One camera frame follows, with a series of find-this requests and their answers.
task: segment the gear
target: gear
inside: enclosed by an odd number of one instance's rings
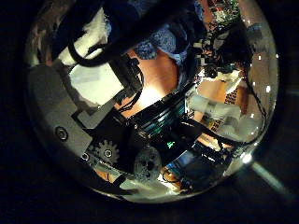
[[[104,143],[99,143],[99,147],[95,147],[95,152],[103,161],[111,165],[117,162],[119,158],[117,145],[113,145],[112,141],[104,140]]]

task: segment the fisheye lens view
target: fisheye lens view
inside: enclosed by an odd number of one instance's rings
[[[252,160],[278,57],[253,0],[46,0],[26,38],[24,102],[44,150],[81,185],[174,202]]]

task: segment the bolt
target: bolt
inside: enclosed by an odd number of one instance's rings
[[[111,150],[106,150],[106,151],[104,152],[104,155],[105,155],[106,157],[110,158],[110,157],[112,156],[112,152],[111,152]]]
[[[68,138],[68,133],[67,133],[66,129],[63,127],[57,127],[55,129],[55,133],[56,133],[56,136],[63,142],[66,141]]]

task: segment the cable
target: cable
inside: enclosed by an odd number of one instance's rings
[[[77,63],[86,67],[110,62],[148,38],[153,32],[173,19],[191,1],[193,0],[160,0],[128,32],[113,43],[108,44],[99,55],[92,59],[85,59],[77,53],[73,36],[71,36],[68,45],[69,52]]]
[[[173,180],[173,181],[169,181],[169,180],[167,180],[167,179],[165,178],[165,174],[166,174],[166,172],[169,171],[169,170],[172,170],[172,168],[168,168],[168,169],[165,170],[165,171],[163,172],[163,174],[162,174],[162,179],[163,179],[163,181],[165,181],[166,183],[169,183],[169,184],[175,184],[175,183],[180,182],[180,181],[183,179],[183,177],[181,177],[180,179]]]
[[[127,111],[127,110],[130,110],[133,108],[133,106],[137,103],[137,101],[139,100],[140,96],[141,96],[141,93],[143,91],[143,88],[144,88],[144,75],[142,73],[142,71],[140,70],[140,68],[138,67],[138,72],[139,72],[139,75],[140,75],[140,80],[141,80],[141,84],[142,84],[142,89],[141,91],[139,91],[135,97],[129,102],[127,103],[126,105],[124,105],[123,107],[121,107],[119,109],[119,112],[122,113],[124,111]]]

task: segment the green led light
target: green led light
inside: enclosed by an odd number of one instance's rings
[[[172,148],[175,145],[175,142],[168,142],[167,146],[168,148]]]

